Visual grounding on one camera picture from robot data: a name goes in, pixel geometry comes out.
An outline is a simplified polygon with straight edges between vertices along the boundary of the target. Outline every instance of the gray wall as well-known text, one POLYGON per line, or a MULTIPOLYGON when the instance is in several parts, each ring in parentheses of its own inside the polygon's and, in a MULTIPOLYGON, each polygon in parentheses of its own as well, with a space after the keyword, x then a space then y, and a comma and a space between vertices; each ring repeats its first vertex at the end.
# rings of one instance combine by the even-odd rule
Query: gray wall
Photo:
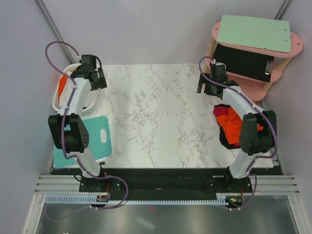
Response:
POLYGON ((223 14, 273 19, 283 0, 44 0, 64 40, 104 64, 196 63, 223 14))
MULTIPOLYGON (((58 75, 44 56, 54 40, 33 0, 0 7, 0 233, 21 232, 53 142, 47 125, 58 75)), ((51 57, 67 65, 58 46, 51 57)))
POLYGON ((277 114, 279 158, 295 175, 312 223, 312 1, 294 0, 283 20, 303 40, 302 52, 269 90, 265 106, 277 114))

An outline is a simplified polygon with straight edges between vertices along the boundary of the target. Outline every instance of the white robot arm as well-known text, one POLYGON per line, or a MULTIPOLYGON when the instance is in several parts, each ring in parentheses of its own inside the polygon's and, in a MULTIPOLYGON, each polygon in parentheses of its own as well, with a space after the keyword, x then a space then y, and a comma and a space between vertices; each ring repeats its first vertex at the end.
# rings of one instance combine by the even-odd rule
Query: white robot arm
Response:
POLYGON ((62 149, 62 131, 64 131, 64 144, 66 153, 78 160, 78 165, 84 177, 92 177, 89 174, 98 176, 101 166, 94 159, 89 149, 89 133, 85 128, 80 115, 87 95, 92 90, 107 87, 102 68, 97 69, 96 56, 82 55, 81 65, 75 70, 71 77, 75 79, 76 85, 73 94, 67 97, 66 103, 60 111, 49 116, 48 124, 55 146, 62 149), (62 119, 65 116, 65 125, 69 124, 70 130, 62 129, 62 119))
POLYGON ((204 74, 206 78, 201 74, 197 92, 201 93, 202 85, 205 84, 204 93, 227 102, 242 119, 239 138, 241 150, 229 167, 229 180, 243 179, 248 176, 256 157, 274 147, 273 133, 263 116, 269 120, 276 134, 276 115, 254 104, 235 81, 228 81, 225 64, 212 59, 210 68, 211 74, 204 74), (263 130, 258 131, 258 125, 263 126, 263 130))

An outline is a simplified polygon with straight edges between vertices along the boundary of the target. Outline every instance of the metal floor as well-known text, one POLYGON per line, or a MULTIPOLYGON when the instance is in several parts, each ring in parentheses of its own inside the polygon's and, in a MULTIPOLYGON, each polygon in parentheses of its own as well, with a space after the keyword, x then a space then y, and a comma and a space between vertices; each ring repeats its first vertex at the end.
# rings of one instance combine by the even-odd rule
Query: metal floor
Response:
MULTIPOLYGON (((51 218, 84 205, 45 204, 51 218)), ((84 210, 58 222, 41 217, 37 234, 297 234, 286 196, 255 196, 241 211, 216 206, 126 205, 84 210)))

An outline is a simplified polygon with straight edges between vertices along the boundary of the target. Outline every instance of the white marble surface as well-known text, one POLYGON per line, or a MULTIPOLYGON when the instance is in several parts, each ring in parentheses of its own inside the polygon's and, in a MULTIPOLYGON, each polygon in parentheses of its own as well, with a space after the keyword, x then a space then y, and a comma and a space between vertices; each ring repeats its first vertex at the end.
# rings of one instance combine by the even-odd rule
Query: white marble surface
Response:
MULTIPOLYGON (((218 168, 234 162, 239 149, 219 142, 215 97, 197 94, 197 64, 107 65, 89 117, 106 115, 112 155, 106 167, 218 168)), ((269 159, 255 167, 272 167, 269 159)))

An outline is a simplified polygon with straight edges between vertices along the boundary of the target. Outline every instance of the orange cloth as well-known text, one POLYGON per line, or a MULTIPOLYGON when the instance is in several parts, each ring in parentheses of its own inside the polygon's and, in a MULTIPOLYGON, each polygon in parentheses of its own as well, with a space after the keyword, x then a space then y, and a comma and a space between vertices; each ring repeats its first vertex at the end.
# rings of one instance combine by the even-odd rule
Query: orange cloth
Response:
POLYGON ((228 114, 222 114, 216 117, 219 125, 222 127, 225 137, 229 144, 239 144, 239 134, 242 128, 242 120, 232 107, 228 109, 228 114))

